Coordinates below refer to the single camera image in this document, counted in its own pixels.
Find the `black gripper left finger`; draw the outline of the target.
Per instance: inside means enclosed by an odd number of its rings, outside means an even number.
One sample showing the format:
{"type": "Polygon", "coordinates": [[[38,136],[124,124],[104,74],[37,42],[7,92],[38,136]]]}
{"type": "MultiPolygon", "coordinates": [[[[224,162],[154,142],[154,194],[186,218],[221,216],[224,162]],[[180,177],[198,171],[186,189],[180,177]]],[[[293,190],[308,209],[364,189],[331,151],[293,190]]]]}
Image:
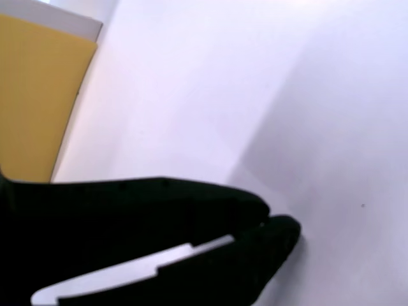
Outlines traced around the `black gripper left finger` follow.
{"type": "Polygon", "coordinates": [[[1,304],[171,247],[259,226],[270,213],[232,187],[144,178],[73,184],[1,177],[1,304]]]}

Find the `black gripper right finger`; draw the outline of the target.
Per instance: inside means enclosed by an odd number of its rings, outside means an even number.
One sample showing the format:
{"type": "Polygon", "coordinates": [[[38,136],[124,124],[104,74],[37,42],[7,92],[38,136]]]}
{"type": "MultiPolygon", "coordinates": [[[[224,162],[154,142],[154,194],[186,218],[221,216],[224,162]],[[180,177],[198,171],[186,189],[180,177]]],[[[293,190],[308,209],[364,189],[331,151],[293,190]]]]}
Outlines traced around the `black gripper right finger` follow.
{"type": "Polygon", "coordinates": [[[288,215],[269,218],[233,243],[158,268],[155,277],[59,305],[252,305],[301,234],[288,215]]]}

